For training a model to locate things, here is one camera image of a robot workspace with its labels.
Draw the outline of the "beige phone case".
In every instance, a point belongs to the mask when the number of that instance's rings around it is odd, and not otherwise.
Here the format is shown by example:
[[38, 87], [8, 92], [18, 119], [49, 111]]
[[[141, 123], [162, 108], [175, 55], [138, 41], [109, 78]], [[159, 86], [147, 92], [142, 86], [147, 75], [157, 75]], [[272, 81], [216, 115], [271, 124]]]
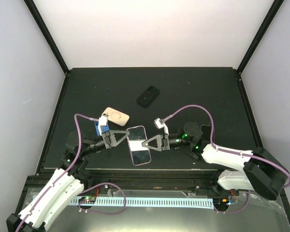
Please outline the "beige phone case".
[[107, 107], [103, 111], [102, 115], [107, 116], [109, 121], [122, 127], [124, 127], [127, 124], [128, 120], [130, 119], [129, 115], [116, 109], [113, 109], [111, 107]]

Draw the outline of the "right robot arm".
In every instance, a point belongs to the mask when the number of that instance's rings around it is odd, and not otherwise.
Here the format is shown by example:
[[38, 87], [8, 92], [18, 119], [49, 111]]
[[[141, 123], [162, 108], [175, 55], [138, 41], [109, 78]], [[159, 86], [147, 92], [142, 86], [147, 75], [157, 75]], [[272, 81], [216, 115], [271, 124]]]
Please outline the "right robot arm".
[[177, 134], [169, 134], [160, 120], [155, 124], [164, 133], [143, 141], [142, 147], [162, 152], [189, 146], [188, 153], [196, 160], [226, 167], [210, 182], [210, 189], [216, 195], [226, 190], [250, 190], [275, 201], [288, 179], [287, 169], [265, 148], [243, 151], [213, 145], [193, 121], [185, 123]]

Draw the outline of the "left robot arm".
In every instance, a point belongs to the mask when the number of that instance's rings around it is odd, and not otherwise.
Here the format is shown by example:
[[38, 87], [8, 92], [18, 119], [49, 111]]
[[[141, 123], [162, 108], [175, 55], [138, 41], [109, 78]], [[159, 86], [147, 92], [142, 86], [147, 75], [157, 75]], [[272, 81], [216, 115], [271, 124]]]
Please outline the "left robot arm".
[[127, 130], [109, 130], [88, 139], [74, 131], [66, 142], [62, 166], [20, 213], [12, 213], [6, 220], [10, 232], [46, 232], [55, 219], [77, 195], [91, 192], [94, 181], [86, 170], [88, 161], [84, 156], [117, 147], [128, 138]]

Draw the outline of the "black phone case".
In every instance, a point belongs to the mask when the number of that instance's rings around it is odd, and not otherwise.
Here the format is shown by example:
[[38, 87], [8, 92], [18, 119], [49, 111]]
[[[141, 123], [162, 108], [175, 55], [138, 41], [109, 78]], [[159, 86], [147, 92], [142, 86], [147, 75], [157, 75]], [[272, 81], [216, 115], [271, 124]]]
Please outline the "black phone case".
[[160, 90], [154, 86], [149, 86], [138, 98], [137, 103], [142, 107], [148, 107], [160, 94]]

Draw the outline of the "purple phone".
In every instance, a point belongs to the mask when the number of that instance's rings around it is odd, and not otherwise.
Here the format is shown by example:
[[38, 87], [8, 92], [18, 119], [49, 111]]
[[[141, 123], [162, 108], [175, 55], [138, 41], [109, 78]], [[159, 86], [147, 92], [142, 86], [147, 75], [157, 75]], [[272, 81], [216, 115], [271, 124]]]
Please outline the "purple phone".
[[209, 141], [211, 139], [211, 125], [201, 125], [200, 129], [203, 132], [202, 138]]

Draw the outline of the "left control board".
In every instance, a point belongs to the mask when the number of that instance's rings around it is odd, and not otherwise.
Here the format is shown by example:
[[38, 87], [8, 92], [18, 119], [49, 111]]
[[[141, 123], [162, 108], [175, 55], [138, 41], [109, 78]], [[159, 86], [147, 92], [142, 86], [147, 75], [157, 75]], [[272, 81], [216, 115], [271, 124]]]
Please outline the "left control board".
[[79, 204], [94, 204], [96, 197], [94, 196], [83, 196], [79, 199]]

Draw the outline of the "control board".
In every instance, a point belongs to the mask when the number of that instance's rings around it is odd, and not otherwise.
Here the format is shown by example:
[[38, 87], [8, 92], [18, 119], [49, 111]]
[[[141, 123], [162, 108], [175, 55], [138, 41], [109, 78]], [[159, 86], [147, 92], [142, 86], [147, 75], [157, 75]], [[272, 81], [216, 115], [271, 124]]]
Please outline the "control board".
[[218, 198], [218, 199], [214, 200], [214, 204], [216, 204], [216, 205], [231, 205], [234, 203], [236, 203], [236, 201], [233, 199], [229, 199], [229, 198]]
[[83, 196], [79, 199], [79, 204], [94, 204], [96, 197], [94, 196]]

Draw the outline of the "right control board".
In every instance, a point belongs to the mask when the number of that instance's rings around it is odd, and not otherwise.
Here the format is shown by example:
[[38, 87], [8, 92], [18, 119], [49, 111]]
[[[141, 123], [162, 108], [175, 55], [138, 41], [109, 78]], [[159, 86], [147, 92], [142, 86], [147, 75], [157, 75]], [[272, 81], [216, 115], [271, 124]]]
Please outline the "right control board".
[[214, 204], [216, 204], [216, 205], [231, 205], [234, 203], [236, 203], [236, 201], [233, 199], [229, 199], [229, 198], [218, 198], [218, 199], [214, 200]]

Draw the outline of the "left black frame post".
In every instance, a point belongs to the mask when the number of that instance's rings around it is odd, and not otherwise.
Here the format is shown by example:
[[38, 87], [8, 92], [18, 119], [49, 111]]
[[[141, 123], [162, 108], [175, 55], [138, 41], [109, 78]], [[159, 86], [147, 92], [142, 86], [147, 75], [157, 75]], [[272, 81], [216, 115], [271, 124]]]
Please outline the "left black frame post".
[[66, 62], [63, 59], [63, 56], [61, 55], [45, 21], [43, 20], [43, 17], [41, 16], [35, 2], [33, 0], [23, 0], [26, 7], [28, 8], [29, 12], [31, 13], [35, 23], [37, 24], [39, 30], [41, 31], [42, 35], [44, 36], [49, 48], [51, 49], [53, 55], [55, 56], [58, 64], [60, 65], [62, 71], [64, 74], [69, 73], [69, 68], [66, 64]]

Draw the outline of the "black frame post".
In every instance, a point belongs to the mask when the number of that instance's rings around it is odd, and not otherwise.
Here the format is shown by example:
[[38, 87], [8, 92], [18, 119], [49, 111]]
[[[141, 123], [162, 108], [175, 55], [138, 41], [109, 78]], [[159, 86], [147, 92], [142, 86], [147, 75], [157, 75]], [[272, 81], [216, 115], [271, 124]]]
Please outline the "black frame post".
[[237, 72], [242, 74], [245, 67], [249, 63], [250, 59], [252, 58], [255, 50], [257, 49], [258, 45], [260, 44], [262, 38], [266, 34], [269, 26], [271, 25], [272, 21], [274, 20], [276, 14], [278, 13], [280, 7], [282, 6], [284, 0], [274, 0], [271, 4], [266, 16], [264, 17], [261, 25], [259, 26], [252, 42], [250, 43], [243, 59], [241, 60]]
[[26, 7], [28, 8], [29, 12], [31, 13], [35, 23], [37, 24], [39, 30], [41, 31], [42, 35], [44, 36], [49, 48], [51, 49], [53, 55], [55, 56], [58, 64], [60, 65], [62, 71], [64, 74], [69, 73], [69, 68], [66, 64], [66, 62], [63, 59], [63, 56], [61, 55], [45, 21], [43, 20], [43, 17], [41, 16], [35, 2], [33, 0], [23, 0]]

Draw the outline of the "right black frame post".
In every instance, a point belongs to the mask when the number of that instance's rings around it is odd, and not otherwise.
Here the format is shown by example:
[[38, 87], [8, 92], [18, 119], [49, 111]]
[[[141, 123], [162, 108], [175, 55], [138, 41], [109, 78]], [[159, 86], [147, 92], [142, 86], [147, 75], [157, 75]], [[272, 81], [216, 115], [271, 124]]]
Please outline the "right black frame post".
[[284, 0], [274, 0], [271, 4], [266, 16], [264, 17], [261, 25], [259, 26], [252, 42], [250, 43], [243, 59], [241, 60], [237, 72], [242, 74], [245, 67], [249, 63], [250, 59], [252, 58], [255, 50], [257, 49], [258, 45], [260, 44], [262, 38], [266, 34], [269, 26], [271, 25], [272, 21], [274, 20], [276, 14], [278, 13], [280, 7], [282, 6]]

